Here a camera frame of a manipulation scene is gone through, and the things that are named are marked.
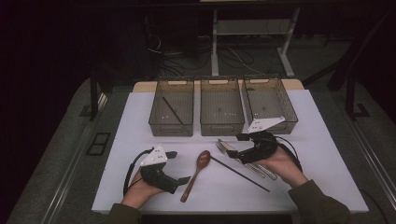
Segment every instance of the wooden spoon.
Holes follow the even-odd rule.
[[[187,198],[190,195],[190,191],[192,189],[192,185],[194,185],[195,178],[197,177],[198,173],[202,171],[210,162],[210,152],[208,150],[205,150],[199,154],[197,158],[197,169],[195,170],[195,174],[192,177],[189,185],[187,186],[186,190],[184,190],[183,195],[180,198],[181,202],[186,202]]]

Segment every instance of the white tabletop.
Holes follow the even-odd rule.
[[[314,179],[322,191],[345,204],[352,213],[367,212],[361,194],[342,160],[309,91],[288,91],[298,116],[291,134],[280,135],[297,150],[304,173]],[[290,199],[288,185],[268,176],[259,178],[237,161],[222,155],[216,148],[218,137],[202,137],[199,123],[200,94],[195,93],[193,137],[154,137],[149,127],[153,92],[132,92],[120,121],[92,210],[108,213],[113,203],[122,199],[123,182],[130,163],[143,150],[163,144],[165,151],[177,151],[164,172],[175,179],[193,175],[197,156],[209,150],[216,159],[263,185],[264,191],[215,161],[198,174],[185,203],[180,201],[187,185],[175,194],[154,196],[140,210],[144,214],[293,214],[297,207]],[[235,137],[221,137],[242,150],[251,142],[237,142]]]

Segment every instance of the fork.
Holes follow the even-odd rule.
[[[216,143],[216,146],[220,150],[220,152],[228,157],[227,150],[235,150],[233,147],[228,145],[226,142],[223,142],[221,139]],[[277,175],[269,171],[267,168],[265,168],[262,165],[259,164],[251,164],[251,163],[246,163],[244,164],[245,167],[247,167],[251,172],[254,174],[258,175],[261,178],[265,178],[265,175],[268,175],[271,177],[271,179],[276,180]]]

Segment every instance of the person's left hand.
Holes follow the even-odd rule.
[[[148,201],[152,196],[162,193],[162,189],[158,189],[154,186],[149,185],[142,179],[140,169],[134,175],[132,179],[132,186],[128,188],[121,203],[130,207],[139,209],[143,204]]]

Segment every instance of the gray carpet floor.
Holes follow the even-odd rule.
[[[227,40],[220,43],[222,46],[232,48],[241,58],[249,62],[248,66],[254,70],[267,74],[280,74],[286,78],[276,53],[276,47],[281,41],[276,38],[264,39],[255,45],[249,41],[248,39],[239,40],[238,45]],[[296,78],[304,80],[334,63],[344,54],[349,45],[347,42],[330,43],[329,46],[324,47],[324,42],[323,37],[292,39],[288,57]],[[221,48],[219,52],[222,55],[219,60],[221,75],[255,74],[254,71],[239,63],[229,49]],[[160,70],[158,76],[174,76],[175,74],[210,76],[208,56],[210,52],[205,51],[198,58],[173,57],[170,59],[172,62],[165,61],[166,65],[173,67],[172,72],[169,69]],[[392,207],[371,166],[362,154],[360,142],[349,125],[344,111],[345,88],[339,92],[330,92],[326,88],[331,75],[305,88],[311,91],[332,139],[357,185],[375,198],[389,223],[396,223],[395,208]],[[42,220],[45,220],[43,223],[59,224],[101,223],[106,219],[106,216],[91,211],[91,207],[120,123],[123,106],[131,90],[132,87],[115,87],[114,91],[106,96],[106,104],[101,109],[98,118],[89,121],[89,118],[80,116],[80,112],[90,101],[89,80],[81,84],[8,223],[40,223]],[[369,118],[359,118],[356,124],[361,127],[364,136],[390,177],[395,180],[396,126],[362,86],[357,86],[356,93],[356,102],[363,104],[371,115]],[[105,152],[102,156],[86,155],[88,143],[92,141],[96,133],[110,133]],[[61,204],[57,209],[49,210],[54,207],[51,206],[54,196],[60,198]],[[364,193],[362,196],[370,211],[352,215],[353,223],[385,223],[383,215],[371,198]],[[258,219],[245,218],[244,220],[242,223],[259,223]]]

